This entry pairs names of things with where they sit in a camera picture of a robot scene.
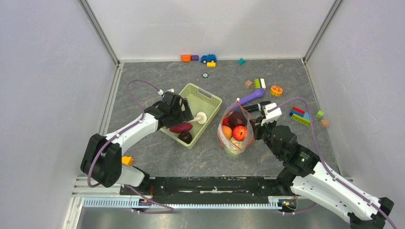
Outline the red toy apple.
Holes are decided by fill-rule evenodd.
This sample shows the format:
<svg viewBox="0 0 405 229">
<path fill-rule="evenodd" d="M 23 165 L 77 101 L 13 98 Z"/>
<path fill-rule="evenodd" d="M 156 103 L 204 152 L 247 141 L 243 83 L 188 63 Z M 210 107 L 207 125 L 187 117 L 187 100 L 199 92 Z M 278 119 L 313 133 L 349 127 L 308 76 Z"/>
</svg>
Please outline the red toy apple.
<svg viewBox="0 0 405 229">
<path fill-rule="evenodd" d="M 247 136 L 247 128 L 245 126 L 239 125 L 233 129 L 232 137 L 234 140 L 242 142 Z"/>
</svg>

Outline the purple toy sweet potato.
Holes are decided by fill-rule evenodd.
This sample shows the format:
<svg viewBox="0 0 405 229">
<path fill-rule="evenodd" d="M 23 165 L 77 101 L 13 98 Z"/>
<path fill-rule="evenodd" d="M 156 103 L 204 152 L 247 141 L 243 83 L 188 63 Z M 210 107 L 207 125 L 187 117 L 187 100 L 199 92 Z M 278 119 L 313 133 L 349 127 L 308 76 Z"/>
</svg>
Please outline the purple toy sweet potato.
<svg viewBox="0 0 405 229">
<path fill-rule="evenodd" d="M 169 131 L 173 133 L 183 133 L 190 131 L 193 128 L 193 125 L 191 123 L 185 122 L 178 124 L 176 126 L 170 127 Z"/>
</svg>

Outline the clear orange zip top bag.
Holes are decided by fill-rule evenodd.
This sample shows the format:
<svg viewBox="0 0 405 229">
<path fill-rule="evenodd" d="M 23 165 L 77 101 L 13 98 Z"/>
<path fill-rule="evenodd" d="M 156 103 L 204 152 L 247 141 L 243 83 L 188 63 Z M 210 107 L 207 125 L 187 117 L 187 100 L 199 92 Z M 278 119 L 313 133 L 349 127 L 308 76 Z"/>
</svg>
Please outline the clear orange zip top bag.
<svg viewBox="0 0 405 229">
<path fill-rule="evenodd" d="M 220 146 L 229 157 L 239 157 L 254 140 L 251 114 L 242 107 L 240 98 L 230 104 L 217 128 Z"/>
</svg>

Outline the dark brown toy fruit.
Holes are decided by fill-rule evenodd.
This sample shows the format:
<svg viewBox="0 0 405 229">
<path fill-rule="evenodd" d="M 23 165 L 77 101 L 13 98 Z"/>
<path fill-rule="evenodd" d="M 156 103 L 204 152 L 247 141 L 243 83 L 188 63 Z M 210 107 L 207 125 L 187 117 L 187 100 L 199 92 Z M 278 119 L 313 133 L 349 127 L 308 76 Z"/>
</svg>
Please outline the dark brown toy fruit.
<svg viewBox="0 0 405 229">
<path fill-rule="evenodd" d="M 245 115 L 240 112 L 240 111 L 234 111 L 228 116 L 228 121 L 229 124 L 228 126 L 231 128 L 235 128 L 237 126 L 246 126 L 247 125 L 247 119 L 245 118 Z"/>
</svg>

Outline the white toy mushroom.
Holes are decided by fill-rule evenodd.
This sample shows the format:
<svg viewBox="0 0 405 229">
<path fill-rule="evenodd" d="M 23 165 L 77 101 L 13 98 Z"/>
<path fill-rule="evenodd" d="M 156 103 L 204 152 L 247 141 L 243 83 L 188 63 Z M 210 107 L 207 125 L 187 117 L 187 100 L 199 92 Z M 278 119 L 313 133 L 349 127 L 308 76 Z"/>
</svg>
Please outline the white toy mushroom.
<svg viewBox="0 0 405 229">
<path fill-rule="evenodd" d="M 207 122 L 207 115 L 205 112 L 198 112 L 197 115 L 189 121 L 189 123 L 197 122 L 201 125 Z"/>
</svg>

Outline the green toy cabbage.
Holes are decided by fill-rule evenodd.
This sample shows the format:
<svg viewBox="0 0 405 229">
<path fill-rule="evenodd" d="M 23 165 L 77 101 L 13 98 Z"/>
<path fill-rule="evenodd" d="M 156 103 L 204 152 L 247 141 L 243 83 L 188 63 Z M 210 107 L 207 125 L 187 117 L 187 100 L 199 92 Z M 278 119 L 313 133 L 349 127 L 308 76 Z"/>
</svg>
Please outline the green toy cabbage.
<svg viewBox="0 0 405 229">
<path fill-rule="evenodd" d="M 237 141 L 231 137 L 224 145 L 224 149 L 228 156 L 237 157 L 245 150 L 245 144 L 243 141 Z"/>
</svg>

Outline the dark purple toy mangosteen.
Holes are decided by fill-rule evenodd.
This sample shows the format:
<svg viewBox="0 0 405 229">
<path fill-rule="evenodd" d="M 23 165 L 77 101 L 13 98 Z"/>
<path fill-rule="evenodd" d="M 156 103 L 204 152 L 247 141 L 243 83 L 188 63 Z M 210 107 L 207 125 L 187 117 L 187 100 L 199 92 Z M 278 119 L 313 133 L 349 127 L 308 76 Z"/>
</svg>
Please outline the dark purple toy mangosteen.
<svg viewBox="0 0 405 229">
<path fill-rule="evenodd" d="M 189 131 L 184 131 L 179 134 L 178 138 L 185 144 L 190 144 L 193 140 L 193 136 Z"/>
</svg>

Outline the light green plastic basket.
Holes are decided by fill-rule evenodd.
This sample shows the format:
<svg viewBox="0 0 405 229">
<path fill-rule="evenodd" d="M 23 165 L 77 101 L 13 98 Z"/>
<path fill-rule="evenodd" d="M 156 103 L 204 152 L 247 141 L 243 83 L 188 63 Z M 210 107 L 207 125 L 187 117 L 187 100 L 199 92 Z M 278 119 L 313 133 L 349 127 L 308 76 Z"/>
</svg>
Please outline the light green plastic basket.
<svg viewBox="0 0 405 229">
<path fill-rule="evenodd" d="M 222 104 L 222 99 L 192 83 L 188 83 L 179 92 L 179 95 L 188 100 L 193 116 L 196 116 L 198 112 L 204 112 L 207 115 L 206 123 L 203 125 L 193 124 L 193 128 L 190 130 L 192 141 L 189 144 L 181 141 L 177 133 L 173 133 L 166 128 L 162 128 L 160 131 L 185 146 L 187 149 L 192 149 L 213 118 L 217 115 Z"/>
</svg>

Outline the orange toy peach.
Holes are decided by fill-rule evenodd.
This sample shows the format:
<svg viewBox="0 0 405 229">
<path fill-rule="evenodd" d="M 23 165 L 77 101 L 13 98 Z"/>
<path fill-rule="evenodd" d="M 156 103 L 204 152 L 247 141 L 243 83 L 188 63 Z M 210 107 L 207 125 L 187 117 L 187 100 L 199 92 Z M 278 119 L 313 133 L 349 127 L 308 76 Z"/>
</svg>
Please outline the orange toy peach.
<svg viewBox="0 0 405 229">
<path fill-rule="evenodd" d="M 227 125 L 222 126 L 222 132 L 227 139 L 230 139 L 232 137 L 233 130 L 232 130 L 232 128 L 228 127 Z"/>
</svg>

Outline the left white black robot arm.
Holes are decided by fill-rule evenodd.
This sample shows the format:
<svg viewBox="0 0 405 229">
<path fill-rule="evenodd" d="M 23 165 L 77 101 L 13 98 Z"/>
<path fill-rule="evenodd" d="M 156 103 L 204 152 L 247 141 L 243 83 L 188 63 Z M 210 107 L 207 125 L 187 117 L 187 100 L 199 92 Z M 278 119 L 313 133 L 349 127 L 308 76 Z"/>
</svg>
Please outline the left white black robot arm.
<svg viewBox="0 0 405 229">
<path fill-rule="evenodd" d="M 97 185 L 129 185 L 138 194 L 145 194 L 150 188 L 150 181 L 145 178 L 147 174 L 135 166 L 123 165 L 122 156 L 147 135 L 193 118 L 188 100 L 166 91 L 160 101 L 146 108 L 139 117 L 119 130 L 107 135 L 92 135 L 80 170 L 87 175 L 89 182 L 95 180 Z"/>
</svg>

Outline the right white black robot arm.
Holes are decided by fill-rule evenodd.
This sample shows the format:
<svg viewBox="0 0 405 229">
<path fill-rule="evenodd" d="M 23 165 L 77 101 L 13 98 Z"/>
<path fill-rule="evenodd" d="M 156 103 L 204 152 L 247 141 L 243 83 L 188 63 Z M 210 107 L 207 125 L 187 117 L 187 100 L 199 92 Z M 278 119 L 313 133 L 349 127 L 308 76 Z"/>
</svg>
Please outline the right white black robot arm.
<svg viewBox="0 0 405 229">
<path fill-rule="evenodd" d="M 352 229 L 382 229 L 394 203 L 357 188 L 320 157 L 297 142 L 297 136 L 285 125 L 262 124 L 263 118 L 250 120 L 256 140 L 262 140 L 283 163 L 276 189 L 282 195 L 293 193 L 312 200 L 342 218 Z"/>
</svg>

